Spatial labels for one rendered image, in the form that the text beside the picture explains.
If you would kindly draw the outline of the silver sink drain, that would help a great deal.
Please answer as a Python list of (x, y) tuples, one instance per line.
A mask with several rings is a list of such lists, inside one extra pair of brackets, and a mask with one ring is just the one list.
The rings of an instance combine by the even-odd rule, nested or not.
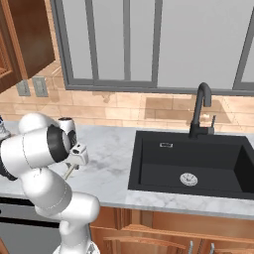
[(197, 185), (197, 177), (191, 173), (183, 173), (180, 176), (180, 181), (188, 187), (194, 187)]

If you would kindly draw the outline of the tan dish brush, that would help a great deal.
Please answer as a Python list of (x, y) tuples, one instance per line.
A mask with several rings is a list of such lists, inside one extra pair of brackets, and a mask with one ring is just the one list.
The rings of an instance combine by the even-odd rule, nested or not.
[(63, 179), (66, 181), (67, 178), (69, 177), (69, 175), (72, 173), (73, 170), (78, 170), (79, 169), (79, 165), (74, 164), (74, 165), (70, 165), (68, 170), (65, 172)]

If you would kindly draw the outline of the grey dishwasher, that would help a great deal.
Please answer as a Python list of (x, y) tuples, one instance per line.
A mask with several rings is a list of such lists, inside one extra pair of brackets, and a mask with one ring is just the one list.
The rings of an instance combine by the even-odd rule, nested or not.
[(37, 215), (27, 199), (0, 196), (0, 238), (9, 254), (53, 254), (61, 244), (59, 225)]

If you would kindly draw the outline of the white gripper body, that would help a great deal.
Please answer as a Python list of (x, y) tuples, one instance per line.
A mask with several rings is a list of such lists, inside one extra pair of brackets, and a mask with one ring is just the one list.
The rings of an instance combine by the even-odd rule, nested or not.
[(87, 151), (79, 152), (78, 150), (73, 150), (69, 153), (65, 162), (69, 166), (74, 166), (76, 169), (80, 166), (85, 166), (88, 163)]

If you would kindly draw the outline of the grey framed window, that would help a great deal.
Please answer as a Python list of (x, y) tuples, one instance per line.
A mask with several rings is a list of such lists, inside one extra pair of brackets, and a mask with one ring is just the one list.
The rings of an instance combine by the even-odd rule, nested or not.
[(254, 0), (51, 0), (67, 90), (254, 95)]

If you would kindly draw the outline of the brown wooden base cupboard door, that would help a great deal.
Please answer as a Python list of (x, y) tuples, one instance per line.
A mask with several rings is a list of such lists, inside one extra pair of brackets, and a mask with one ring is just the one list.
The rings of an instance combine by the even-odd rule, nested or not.
[(198, 254), (209, 254), (214, 243), (214, 254), (254, 254), (254, 240), (250, 242), (202, 239)]
[(197, 254), (200, 240), (192, 237), (91, 227), (101, 254)]

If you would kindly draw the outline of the black tap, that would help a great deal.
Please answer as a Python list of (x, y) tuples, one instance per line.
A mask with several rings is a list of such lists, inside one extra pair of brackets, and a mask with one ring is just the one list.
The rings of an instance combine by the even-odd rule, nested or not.
[(202, 82), (197, 89), (193, 118), (190, 123), (189, 138), (196, 139), (199, 135), (213, 135), (216, 116), (212, 117), (210, 127), (200, 127), (199, 117), (202, 107), (211, 106), (211, 89), (207, 83)]

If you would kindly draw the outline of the brown wooden wall cupboard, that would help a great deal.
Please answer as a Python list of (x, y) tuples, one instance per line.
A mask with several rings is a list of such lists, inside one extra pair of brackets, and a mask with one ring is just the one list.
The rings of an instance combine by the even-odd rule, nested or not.
[(19, 67), (9, 33), (0, 28), (0, 93), (19, 80)]

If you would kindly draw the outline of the grey wall socket plate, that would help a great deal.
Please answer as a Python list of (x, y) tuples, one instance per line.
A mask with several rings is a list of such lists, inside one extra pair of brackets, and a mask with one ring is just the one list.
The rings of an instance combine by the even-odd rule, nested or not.
[(20, 96), (30, 96), (31, 95), (28, 81), (26, 81), (25, 79), (18, 82), (16, 84), (16, 88), (17, 88), (18, 94)]
[(43, 76), (34, 76), (32, 78), (33, 86), (38, 97), (48, 97), (46, 81)]

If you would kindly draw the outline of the white and blue object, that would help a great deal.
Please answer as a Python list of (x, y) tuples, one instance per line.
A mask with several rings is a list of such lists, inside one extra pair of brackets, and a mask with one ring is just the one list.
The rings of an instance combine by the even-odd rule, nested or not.
[(7, 139), (11, 136), (11, 132), (5, 128), (4, 121), (0, 115), (0, 140)]

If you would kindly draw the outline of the black sink basin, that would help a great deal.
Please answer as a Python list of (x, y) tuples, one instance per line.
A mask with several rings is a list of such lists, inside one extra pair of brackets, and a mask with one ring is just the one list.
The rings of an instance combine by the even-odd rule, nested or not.
[(138, 131), (128, 189), (254, 200), (254, 148), (245, 136)]

